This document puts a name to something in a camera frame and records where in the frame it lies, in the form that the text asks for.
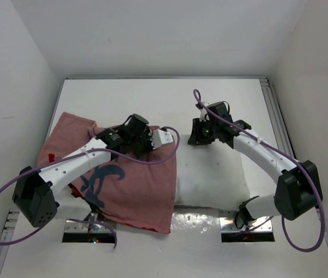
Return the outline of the white pillow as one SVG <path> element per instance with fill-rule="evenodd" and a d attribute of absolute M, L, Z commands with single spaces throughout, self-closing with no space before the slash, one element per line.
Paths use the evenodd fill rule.
<path fill-rule="evenodd" d="M 226 144 L 191 146 L 180 136 L 176 152 L 176 206 L 238 209 L 250 198 L 241 154 Z"/>

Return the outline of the red cartoon print pillowcase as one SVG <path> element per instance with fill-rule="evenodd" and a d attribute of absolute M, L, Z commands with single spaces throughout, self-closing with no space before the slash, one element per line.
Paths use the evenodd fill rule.
<path fill-rule="evenodd" d="M 59 160 L 89 142 L 103 128 L 93 120 L 64 112 L 44 142 L 37 166 Z M 71 183 L 72 195 L 97 207 L 119 224 L 170 233 L 176 193 L 175 144 L 160 147 L 136 163 L 121 156 Z"/>

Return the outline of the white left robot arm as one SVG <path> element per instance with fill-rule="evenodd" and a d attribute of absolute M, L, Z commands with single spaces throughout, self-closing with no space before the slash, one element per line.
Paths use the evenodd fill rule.
<path fill-rule="evenodd" d="M 66 157 L 42 169 L 22 169 L 13 202 L 34 228 L 45 226 L 55 217 L 61 203 L 56 201 L 63 188 L 94 167 L 131 153 L 135 158 L 161 146 L 161 130 L 149 127 L 146 119 L 130 115 L 118 127 L 107 128 Z"/>

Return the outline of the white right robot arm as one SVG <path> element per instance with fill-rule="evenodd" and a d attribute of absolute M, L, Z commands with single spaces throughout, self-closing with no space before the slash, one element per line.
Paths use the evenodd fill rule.
<path fill-rule="evenodd" d="M 279 215 L 292 221 L 319 205 L 323 195 L 314 163 L 299 162 L 272 149 L 248 123 L 233 121 L 224 102 L 197 103 L 196 107 L 201 115 L 192 121 L 189 145 L 209 145 L 219 140 L 251 159 L 276 184 L 274 194 L 255 196 L 239 205 L 237 224 Z"/>

